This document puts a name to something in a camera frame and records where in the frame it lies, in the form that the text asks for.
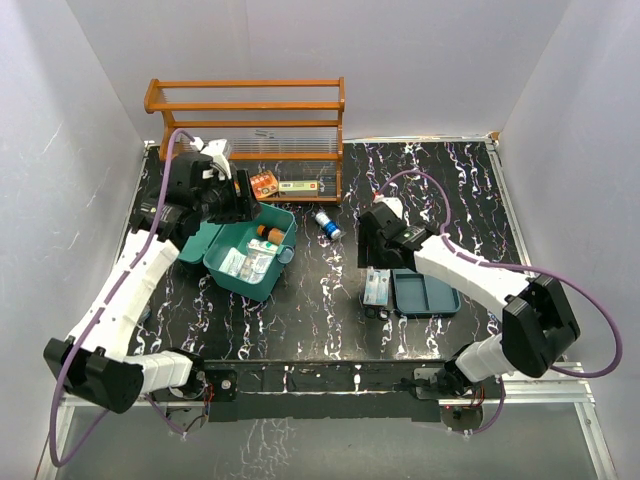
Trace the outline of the blue white roll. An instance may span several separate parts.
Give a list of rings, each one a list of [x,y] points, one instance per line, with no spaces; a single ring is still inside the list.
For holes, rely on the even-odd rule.
[[[315,216],[316,223],[320,226],[325,236],[331,241],[339,239],[343,232],[340,227],[329,217],[325,211],[318,211]]]

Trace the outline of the blue white packet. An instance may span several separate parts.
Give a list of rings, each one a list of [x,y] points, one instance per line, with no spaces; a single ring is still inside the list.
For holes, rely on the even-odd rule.
[[[363,304],[384,307],[389,302],[391,271],[368,267],[366,270]]]

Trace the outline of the blue grey divided tray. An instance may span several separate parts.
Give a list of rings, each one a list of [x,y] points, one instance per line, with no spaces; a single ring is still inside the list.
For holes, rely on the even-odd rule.
[[[409,269],[392,271],[395,309],[408,317],[454,316],[461,306],[457,290]]]

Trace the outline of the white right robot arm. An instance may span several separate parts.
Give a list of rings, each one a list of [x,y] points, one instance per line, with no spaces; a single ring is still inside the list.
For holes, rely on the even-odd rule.
[[[539,378],[581,334],[557,279],[547,274],[529,277],[450,249],[425,224],[408,224],[387,200],[358,218],[358,265],[431,276],[483,306],[502,324],[500,334],[462,347],[436,373],[415,380],[418,388],[466,397],[490,377],[520,372]]]

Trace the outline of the white blue-label packet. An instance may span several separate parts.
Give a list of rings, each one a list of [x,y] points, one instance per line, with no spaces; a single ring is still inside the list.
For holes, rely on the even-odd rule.
[[[238,277],[246,258],[247,256],[245,254],[231,247],[218,267],[218,270],[226,275]]]

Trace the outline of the green plastic medicine box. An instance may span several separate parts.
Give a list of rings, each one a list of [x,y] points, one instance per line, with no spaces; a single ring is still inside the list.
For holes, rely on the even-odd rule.
[[[203,265],[219,287],[262,302],[293,259],[295,243],[294,215],[264,204],[259,216],[250,222],[203,222],[178,259]]]

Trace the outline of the brown bottle orange cap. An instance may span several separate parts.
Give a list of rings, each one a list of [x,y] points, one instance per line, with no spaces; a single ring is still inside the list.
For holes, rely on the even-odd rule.
[[[285,239],[285,233],[275,227],[259,225],[256,232],[259,237],[274,245],[281,245]]]

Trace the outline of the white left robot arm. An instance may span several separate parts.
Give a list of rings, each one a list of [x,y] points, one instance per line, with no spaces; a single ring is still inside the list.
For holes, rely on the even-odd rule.
[[[195,355],[173,349],[131,356],[129,341],[190,237],[207,223],[249,222],[260,212],[247,171],[234,170],[228,154],[205,148],[176,155],[168,179],[134,209],[124,248],[98,298],[65,339],[45,346],[43,358],[58,387],[117,414],[155,390],[200,396],[207,376]]]

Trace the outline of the clear plastic bag packet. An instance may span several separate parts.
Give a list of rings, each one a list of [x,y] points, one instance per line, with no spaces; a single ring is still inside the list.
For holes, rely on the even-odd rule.
[[[251,251],[243,264],[240,278],[249,283],[260,283],[268,272],[275,256],[258,251]]]

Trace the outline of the white bottle green label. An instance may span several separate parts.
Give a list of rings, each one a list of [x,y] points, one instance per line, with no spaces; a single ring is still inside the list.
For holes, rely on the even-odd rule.
[[[266,240],[251,239],[247,243],[248,251],[255,251],[265,255],[275,256],[279,246]]]

